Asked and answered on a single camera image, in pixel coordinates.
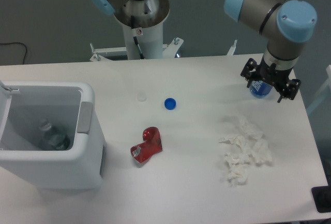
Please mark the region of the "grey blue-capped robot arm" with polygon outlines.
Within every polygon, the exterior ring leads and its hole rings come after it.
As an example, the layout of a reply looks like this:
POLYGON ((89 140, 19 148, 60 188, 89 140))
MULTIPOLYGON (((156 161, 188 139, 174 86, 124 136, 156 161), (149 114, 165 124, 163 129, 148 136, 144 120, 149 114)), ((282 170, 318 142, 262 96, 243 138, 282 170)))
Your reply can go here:
MULTIPOLYGON (((91 0, 100 12, 115 16, 122 25, 129 59, 165 58, 163 23, 169 0, 91 0)), ((296 0, 225 0, 223 9, 268 39, 262 59, 249 59, 241 76, 248 84, 261 81, 272 86, 280 99, 293 100, 301 81, 289 75, 317 23, 317 12, 296 0)))

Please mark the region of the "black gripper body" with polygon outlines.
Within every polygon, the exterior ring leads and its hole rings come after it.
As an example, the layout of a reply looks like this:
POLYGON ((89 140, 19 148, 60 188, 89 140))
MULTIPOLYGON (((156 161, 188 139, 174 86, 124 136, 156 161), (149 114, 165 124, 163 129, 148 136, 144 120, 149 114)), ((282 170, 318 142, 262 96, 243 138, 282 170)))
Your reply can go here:
POLYGON ((257 72, 260 74, 260 78, 263 82, 272 85, 274 88, 285 88, 285 85, 289 80, 291 68, 287 70, 278 70, 274 64, 269 66, 264 58, 262 58, 257 68, 257 72))

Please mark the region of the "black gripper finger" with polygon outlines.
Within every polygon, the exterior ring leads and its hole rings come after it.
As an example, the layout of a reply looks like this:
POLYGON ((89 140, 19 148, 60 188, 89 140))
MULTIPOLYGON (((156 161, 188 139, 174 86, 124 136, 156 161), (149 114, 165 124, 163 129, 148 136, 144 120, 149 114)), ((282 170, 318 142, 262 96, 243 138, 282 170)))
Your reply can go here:
POLYGON ((276 84, 276 91, 279 93, 278 103, 283 99, 294 100, 301 85, 301 80, 292 79, 276 84))
POLYGON ((247 87, 250 87, 252 82, 259 81, 260 73, 258 63, 253 58, 250 58, 243 67, 240 76, 247 81, 247 87))

